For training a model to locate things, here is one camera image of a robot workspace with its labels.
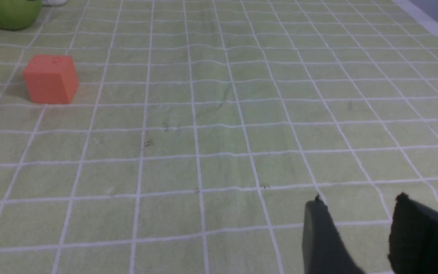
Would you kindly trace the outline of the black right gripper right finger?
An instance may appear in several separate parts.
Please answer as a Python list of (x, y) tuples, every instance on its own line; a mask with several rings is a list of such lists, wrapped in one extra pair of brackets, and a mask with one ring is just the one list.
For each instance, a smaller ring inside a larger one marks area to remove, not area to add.
[(436, 210), (399, 194), (388, 243), (388, 260), (395, 274), (438, 274)]

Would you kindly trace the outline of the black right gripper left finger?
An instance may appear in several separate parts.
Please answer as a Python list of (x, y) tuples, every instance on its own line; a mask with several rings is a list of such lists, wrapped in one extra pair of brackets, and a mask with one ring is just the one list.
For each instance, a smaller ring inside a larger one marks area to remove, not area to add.
[(302, 237), (304, 273), (363, 274), (348, 253), (327, 205), (319, 195), (305, 204)]

